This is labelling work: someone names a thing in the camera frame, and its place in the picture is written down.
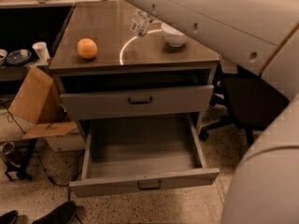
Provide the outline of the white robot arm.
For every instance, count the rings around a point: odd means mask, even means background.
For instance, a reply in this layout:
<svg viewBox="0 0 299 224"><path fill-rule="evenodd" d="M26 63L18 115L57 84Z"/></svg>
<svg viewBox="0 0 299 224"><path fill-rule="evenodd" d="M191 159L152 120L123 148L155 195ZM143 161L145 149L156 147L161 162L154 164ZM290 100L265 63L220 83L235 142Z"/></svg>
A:
<svg viewBox="0 0 299 224"><path fill-rule="evenodd" d="M299 0L125 0L290 101L238 164L221 224L299 224Z"/></svg>

